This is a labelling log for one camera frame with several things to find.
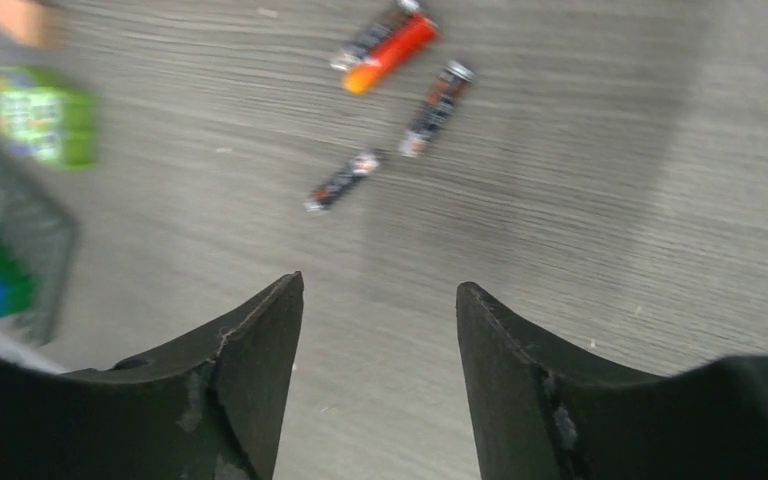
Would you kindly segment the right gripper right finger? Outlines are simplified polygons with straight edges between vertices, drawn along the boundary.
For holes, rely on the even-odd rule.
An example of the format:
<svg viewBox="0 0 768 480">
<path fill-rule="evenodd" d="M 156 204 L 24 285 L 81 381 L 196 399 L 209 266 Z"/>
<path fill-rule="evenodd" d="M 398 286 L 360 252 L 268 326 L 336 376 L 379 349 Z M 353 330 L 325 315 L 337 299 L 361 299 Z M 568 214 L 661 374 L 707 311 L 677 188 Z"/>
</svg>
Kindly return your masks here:
<svg viewBox="0 0 768 480">
<path fill-rule="evenodd" d="M 673 376 L 602 358 L 458 287 L 484 479 L 768 479 L 768 356 Z"/>
</svg>

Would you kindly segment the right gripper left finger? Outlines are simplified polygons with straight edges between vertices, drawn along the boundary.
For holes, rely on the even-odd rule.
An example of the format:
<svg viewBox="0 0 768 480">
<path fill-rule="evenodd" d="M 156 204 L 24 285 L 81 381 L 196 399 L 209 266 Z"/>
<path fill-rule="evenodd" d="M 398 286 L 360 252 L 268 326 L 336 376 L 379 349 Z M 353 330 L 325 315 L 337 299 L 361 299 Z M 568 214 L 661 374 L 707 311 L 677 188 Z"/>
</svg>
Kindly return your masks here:
<svg viewBox="0 0 768 480">
<path fill-rule="evenodd" d="M 0 358 L 0 479 L 269 479 L 303 315 L 287 274 L 108 370 Z"/>
</svg>

